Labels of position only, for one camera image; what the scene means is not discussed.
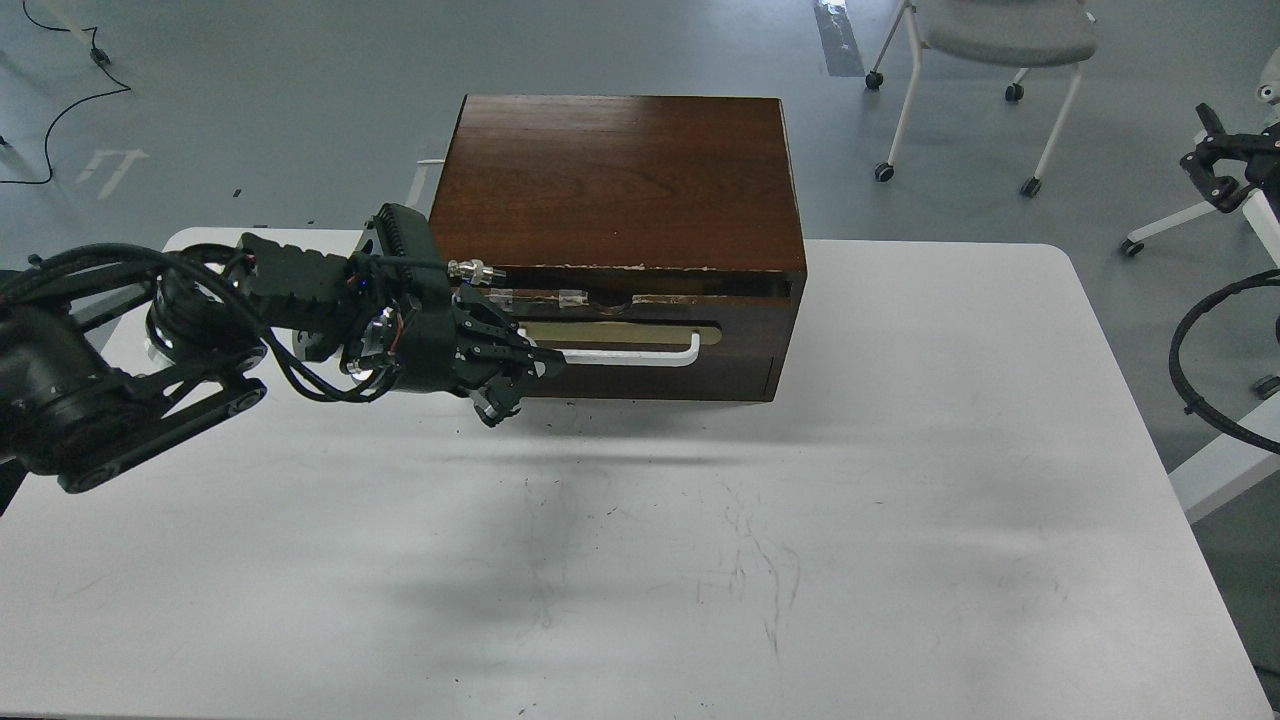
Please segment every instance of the drawer handle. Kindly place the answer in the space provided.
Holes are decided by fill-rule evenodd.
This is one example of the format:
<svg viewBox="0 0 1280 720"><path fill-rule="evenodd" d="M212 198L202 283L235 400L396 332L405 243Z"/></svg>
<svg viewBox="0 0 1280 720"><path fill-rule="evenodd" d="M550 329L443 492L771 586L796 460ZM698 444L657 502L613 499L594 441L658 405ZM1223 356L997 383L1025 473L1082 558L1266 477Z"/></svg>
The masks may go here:
<svg viewBox="0 0 1280 720"><path fill-rule="evenodd" d="M623 365L631 368L684 368L698 360L701 333L689 333L689 347L676 351L650 350L561 350L570 365Z"/></svg>

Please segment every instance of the table surface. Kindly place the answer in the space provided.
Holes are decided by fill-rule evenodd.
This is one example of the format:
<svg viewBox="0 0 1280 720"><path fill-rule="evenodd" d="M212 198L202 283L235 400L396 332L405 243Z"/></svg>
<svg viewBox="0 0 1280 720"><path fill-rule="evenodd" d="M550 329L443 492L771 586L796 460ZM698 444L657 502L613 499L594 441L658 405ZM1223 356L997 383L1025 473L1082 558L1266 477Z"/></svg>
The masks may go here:
<svg viewBox="0 0 1280 720"><path fill-rule="evenodd" d="M99 489L28 479L0 715L1270 720L1066 256L808 252L768 405L490 430L264 364L262 404ZM141 372L136 315L105 354Z"/></svg>

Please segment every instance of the black wire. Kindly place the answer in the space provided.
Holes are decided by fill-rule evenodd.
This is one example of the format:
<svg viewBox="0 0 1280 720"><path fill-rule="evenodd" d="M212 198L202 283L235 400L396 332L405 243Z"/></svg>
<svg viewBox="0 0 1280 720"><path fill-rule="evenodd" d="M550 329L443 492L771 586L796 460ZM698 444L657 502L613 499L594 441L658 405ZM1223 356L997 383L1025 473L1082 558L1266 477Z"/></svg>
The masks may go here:
<svg viewBox="0 0 1280 720"><path fill-rule="evenodd" d="M1267 452L1280 454L1280 442L1260 436L1258 433L1242 427L1239 423L1231 420L1216 407L1210 405L1201 393L1196 392L1190 380L1187 379L1187 373L1183 372L1181 363L1183 341L1187 340L1187 333L1190 332L1192 325L1194 325L1197 320L1224 300L1238 292L1254 287L1280 287L1280 279L1276 278L1280 278L1280 269L1249 275L1243 281L1234 282L1197 302L1187 313L1183 320L1178 323L1178 329L1174 331L1174 340L1169 346L1169 378L1174 383L1174 389L1176 389L1178 395L1187 402L1188 414L1194 413L1196 415L1199 415L1202 420L1225 436L1234 437L1240 442L1247 442L1254 447L1266 450Z"/></svg>
<svg viewBox="0 0 1280 720"><path fill-rule="evenodd" d="M134 245L86 245L60 252L47 260L40 260L35 266L19 273L17 277L9 278L8 282L0 286L0 310L22 302L35 291L59 278L90 268L129 260L142 260L164 265L183 278L209 290L216 299L223 301L237 322L266 343L289 386L308 400L319 402L372 402L390 391L394 384L396 373L387 369L374 373L374 375L351 389L339 389L329 384L324 378L307 368L302 360L289 352L248 300L233 292L228 283L216 273L180 255L159 252ZM307 388L303 386L302 379L297 375L302 375L302 379L311 383L312 387ZM365 395L370 388L374 392Z"/></svg>
<svg viewBox="0 0 1280 720"><path fill-rule="evenodd" d="M27 10L27 0L22 0L22 14L27 15L27 19L31 20L32 24L35 24L36 27L41 27L41 28L45 28L45 29L51 29L54 32L70 32L70 28L51 27L51 26L46 26L46 24L36 20L36 18L31 17L31 12ZM90 47L92 49L91 54L96 55L97 53L100 53L100 50L97 49L97 26L83 28L83 32L91 33L90 35ZM133 90L128 85L124 85L123 82L120 82L119 79L116 79L116 77L113 76L111 72L106 69L105 63L100 63L95 58L93 64L97 65L97 69L102 70L102 74L105 74L108 78L110 78L111 82L114 82L115 85L118 85L119 88L118 90L113 90L110 92L99 92L97 95L90 95L88 97L81 97L79 100L72 102L65 109L63 109L61 113L58 113L58 117L54 118L54 122L49 123L49 128L45 131L45 168L49 172L49 177L46 177L42 181L13 181L13 179L6 179L6 181L0 181L0 184L46 184L49 182L52 182L52 179L54 179L54 161L50 160L50 158L49 158L49 136L52 135L54 126L58 124L58 120L63 119L63 115L65 115L67 113L70 113L73 109L76 109L82 102L88 102L90 100L97 100L99 97L108 97L108 96L111 96L111 95L119 95L122 92L129 92L131 90Z"/></svg>

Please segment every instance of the white arrow marking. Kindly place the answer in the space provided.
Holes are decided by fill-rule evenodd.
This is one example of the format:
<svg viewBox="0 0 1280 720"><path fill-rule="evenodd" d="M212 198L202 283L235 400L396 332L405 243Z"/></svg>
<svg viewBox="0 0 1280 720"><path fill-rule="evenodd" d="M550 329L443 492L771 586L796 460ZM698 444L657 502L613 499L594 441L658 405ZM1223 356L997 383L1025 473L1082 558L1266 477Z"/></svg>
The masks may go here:
<svg viewBox="0 0 1280 720"><path fill-rule="evenodd" d="M124 173L129 172L129 168L133 165L133 161L140 158L150 158L150 155L147 155L141 150L129 150L128 152L125 152L124 159L120 160L120 167L116 168L114 173L111 173L110 179L108 179L106 184L102 186L102 191L97 193L97 199L106 200L108 197L110 197L111 193L115 192L115 186L120 184L120 179L124 178Z"/></svg>

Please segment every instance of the scratch mark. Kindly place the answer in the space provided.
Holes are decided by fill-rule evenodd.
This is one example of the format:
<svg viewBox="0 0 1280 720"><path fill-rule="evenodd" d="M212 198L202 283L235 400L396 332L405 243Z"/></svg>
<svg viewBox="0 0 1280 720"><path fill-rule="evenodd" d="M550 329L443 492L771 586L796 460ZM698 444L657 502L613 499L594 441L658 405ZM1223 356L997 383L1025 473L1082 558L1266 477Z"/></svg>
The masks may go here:
<svg viewBox="0 0 1280 720"><path fill-rule="evenodd" d="M68 600L78 596L79 593L82 593L82 592L87 591L88 588L91 588L91 587L101 583L105 579L106 579L106 574L99 577L96 580L93 580L92 583L90 583L90 584L87 584L87 585L84 585L82 588L79 588L78 591L72 592L70 594L68 594L67 597L64 597L63 601L68 601Z"/></svg>

